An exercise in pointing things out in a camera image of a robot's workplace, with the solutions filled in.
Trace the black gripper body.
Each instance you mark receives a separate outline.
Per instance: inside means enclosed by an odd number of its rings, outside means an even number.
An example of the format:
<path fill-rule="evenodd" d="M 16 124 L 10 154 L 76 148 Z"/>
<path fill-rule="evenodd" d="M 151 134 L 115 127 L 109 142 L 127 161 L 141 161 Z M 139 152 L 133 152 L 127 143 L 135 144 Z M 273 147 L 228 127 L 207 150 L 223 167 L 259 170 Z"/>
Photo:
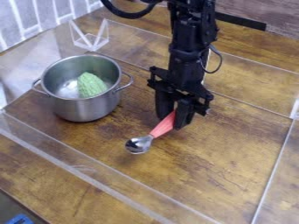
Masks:
<path fill-rule="evenodd" d="M 212 93 L 201 84 L 208 56 L 208 49 L 195 52 L 171 51 L 168 68 L 151 66 L 151 78 L 147 81 L 153 91 L 160 90 L 172 95 L 173 103 L 181 99 L 191 100 L 195 113 L 203 116 L 213 100 Z"/>

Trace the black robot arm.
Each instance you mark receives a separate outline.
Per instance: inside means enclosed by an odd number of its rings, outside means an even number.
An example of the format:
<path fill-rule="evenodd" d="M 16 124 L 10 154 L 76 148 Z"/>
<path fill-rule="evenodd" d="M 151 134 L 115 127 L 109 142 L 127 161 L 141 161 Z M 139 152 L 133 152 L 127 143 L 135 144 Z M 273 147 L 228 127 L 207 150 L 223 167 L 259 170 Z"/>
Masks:
<path fill-rule="evenodd" d="M 203 86 L 212 42 L 217 39 L 215 0 L 168 0 L 172 42 L 165 69 L 152 66 L 148 87 L 155 91 L 155 111 L 160 119 L 175 114 L 173 127 L 179 130 L 204 116 L 213 100 Z"/>

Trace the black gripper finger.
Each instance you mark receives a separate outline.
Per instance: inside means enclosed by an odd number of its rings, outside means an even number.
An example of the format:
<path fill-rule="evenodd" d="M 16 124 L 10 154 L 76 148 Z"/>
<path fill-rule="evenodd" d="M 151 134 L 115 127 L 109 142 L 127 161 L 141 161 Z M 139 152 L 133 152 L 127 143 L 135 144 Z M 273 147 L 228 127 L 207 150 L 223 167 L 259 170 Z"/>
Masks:
<path fill-rule="evenodd" d="M 155 91 L 155 111 L 160 120 L 173 111 L 173 96 L 160 90 Z"/>
<path fill-rule="evenodd" d="M 192 121 L 195 111 L 191 100 L 181 99 L 177 101 L 177 107 L 175 110 L 173 128 L 180 130 Z"/>

